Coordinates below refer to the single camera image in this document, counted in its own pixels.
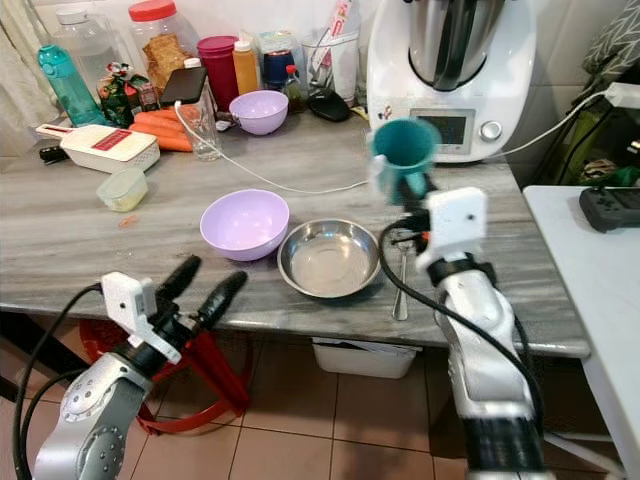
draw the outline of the jar with red lid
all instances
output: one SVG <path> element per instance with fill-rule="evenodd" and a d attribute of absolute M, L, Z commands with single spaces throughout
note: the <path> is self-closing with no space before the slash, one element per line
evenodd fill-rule
<path fill-rule="evenodd" d="M 198 35 L 172 0 L 147 0 L 129 7 L 131 34 L 161 95 L 171 72 L 197 56 Z"/>

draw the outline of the metal spoon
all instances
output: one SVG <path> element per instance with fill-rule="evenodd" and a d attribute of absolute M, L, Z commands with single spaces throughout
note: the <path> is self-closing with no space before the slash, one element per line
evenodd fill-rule
<path fill-rule="evenodd" d="M 405 283 L 407 280 L 407 253 L 411 248 L 411 244 L 410 242 L 399 242 L 396 243 L 396 248 L 400 250 L 402 258 L 400 266 L 400 280 L 402 280 L 402 283 Z M 409 317 L 409 312 L 407 310 L 407 294 L 400 289 L 398 289 L 396 299 L 393 302 L 392 315 L 393 319 L 397 321 L 403 321 Z"/>

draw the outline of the power strip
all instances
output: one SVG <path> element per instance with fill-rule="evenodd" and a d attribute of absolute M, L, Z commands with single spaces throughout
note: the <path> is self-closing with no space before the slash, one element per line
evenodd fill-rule
<path fill-rule="evenodd" d="M 613 107 L 640 109 L 640 85 L 614 82 L 604 92 Z"/>

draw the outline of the white vegetable slicer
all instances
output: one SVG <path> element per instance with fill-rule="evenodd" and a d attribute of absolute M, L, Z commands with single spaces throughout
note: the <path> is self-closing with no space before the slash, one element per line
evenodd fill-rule
<path fill-rule="evenodd" d="M 154 135 L 104 125 L 80 128 L 43 124 L 36 132 L 62 139 L 60 147 L 73 163 L 101 172 L 114 173 L 127 167 L 147 170 L 160 158 Z"/>

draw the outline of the teal water bottle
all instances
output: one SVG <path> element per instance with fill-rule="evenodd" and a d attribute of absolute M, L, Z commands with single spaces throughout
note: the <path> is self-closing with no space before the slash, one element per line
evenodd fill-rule
<path fill-rule="evenodd" d="M 57 45 L 42 47 L 38 51 L 38 64 L 74 127 L 109 125 L 64 48 Z"/>

